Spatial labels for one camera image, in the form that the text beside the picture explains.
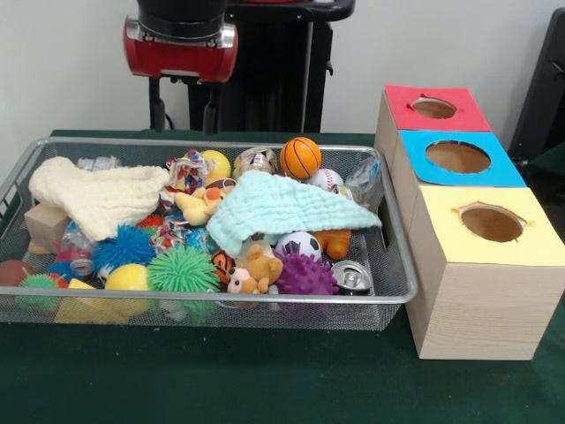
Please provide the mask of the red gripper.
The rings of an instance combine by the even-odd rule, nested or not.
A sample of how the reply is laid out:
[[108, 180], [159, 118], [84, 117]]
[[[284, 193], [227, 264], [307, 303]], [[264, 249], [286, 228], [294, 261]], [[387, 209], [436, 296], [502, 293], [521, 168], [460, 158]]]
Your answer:
[[[123, 45], [132, 74], [148, 79], [150, 128], [162, 132], [166, 125], [165, 105], [160, 93], [162, 77], [194, 78], [202, 83], [224, 83], [237, 61], [238, 35], [233, 24], [223, 25], [209, 41], [167, 41], [150, 34], [135, 15], [124, 23]], [[220, 86], [209, 87], [209, 100], [203, 111], [203, 132], [217, 133]]]

